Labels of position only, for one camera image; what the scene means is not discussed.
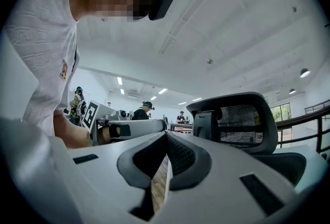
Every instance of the white t-shirt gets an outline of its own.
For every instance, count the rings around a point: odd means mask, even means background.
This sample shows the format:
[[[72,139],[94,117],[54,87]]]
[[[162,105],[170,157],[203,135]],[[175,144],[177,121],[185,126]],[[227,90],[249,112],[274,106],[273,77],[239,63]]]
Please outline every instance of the white t-shirt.
[[[69,0],[18,0],[5,26],[14,49],[39,81],[23,120],[48,135],[54,135],[54,110],[67,106],[78,64],[76,24]]]

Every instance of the fluorescent light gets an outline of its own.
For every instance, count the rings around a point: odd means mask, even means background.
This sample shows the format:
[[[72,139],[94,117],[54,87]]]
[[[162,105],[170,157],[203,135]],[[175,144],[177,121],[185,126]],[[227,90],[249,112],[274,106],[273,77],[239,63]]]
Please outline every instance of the fluorescent light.
[[[167,89],[164,88],[163,90],[161,90],[161,91],[159,92],[159,94],[163,94],[166,90],[167,90]]]
[[[306,77],[307,75],[309,75],[310,71],[306,68],[304,68],[303,70],[301,70],[300,72],[300,78],[304,78]]]
[[[117,77],[117,80],[118,80],[118,84],[122,86],[123,85],[122,79],[120,77]]]

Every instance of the black cap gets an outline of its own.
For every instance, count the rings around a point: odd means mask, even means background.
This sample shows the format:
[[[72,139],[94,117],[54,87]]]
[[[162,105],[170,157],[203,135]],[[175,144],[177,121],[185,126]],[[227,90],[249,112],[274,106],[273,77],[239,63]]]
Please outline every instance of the black cap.
[[[155,108],[153,107],[153,103],[151,103],[150,101],[143,101],[142,104],[144,106],[149,106],[152,110],[155,110]]]

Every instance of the t-shirt logo patch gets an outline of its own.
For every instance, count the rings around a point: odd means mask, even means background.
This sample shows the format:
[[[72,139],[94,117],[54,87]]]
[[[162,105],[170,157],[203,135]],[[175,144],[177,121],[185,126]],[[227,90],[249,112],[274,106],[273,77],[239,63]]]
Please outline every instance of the t-shirt logo patch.
[[[67,71],[68,71],[68,65],[65,62],[65,60],[63,60],[63,67],[62,67],[62,72],[60,73],[60,77],[62,78],[63,81],[65,81],[65,79],[67,78]]]

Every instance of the ceiling light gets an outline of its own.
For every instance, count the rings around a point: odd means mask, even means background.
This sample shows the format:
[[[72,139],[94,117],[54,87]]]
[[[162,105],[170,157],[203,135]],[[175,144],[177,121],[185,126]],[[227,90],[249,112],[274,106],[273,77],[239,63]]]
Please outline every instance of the ceiling light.
[[[167,89],[164,88],[163,90],[161,90],[161,91],[159,92],[159,94],[163,94],[166,90],[167,90]]]
[[[122,79],[120,77],[117,77],[117,80],[118,80],[118,84],[122,86],[123,85]]]
[[[310,73],[310,71],[308,69],[304,68],[300,72],[300,78],[304,78],[305,76],[309,75],[309,73]]]

